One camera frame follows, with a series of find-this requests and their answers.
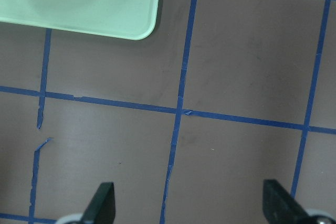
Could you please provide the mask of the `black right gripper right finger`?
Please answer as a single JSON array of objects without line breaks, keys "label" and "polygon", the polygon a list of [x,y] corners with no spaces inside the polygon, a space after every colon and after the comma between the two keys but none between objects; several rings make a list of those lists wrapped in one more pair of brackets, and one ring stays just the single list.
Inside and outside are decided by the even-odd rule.
[{"label": "black right gripper right finger", "polygon": [[270,224],[335,223],[324,211],[303,209],[275,179],[265,179],[262,190],[262,210]]}]

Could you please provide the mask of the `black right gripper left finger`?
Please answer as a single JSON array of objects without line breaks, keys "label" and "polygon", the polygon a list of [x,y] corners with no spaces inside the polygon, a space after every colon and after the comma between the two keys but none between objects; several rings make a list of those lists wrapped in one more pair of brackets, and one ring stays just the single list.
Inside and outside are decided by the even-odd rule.
[{"label": "black right gripper left finger", "polygon": [[83,213],[59,218],[56,223],[113,224],[116,216],[113,182],[101,183]]}]

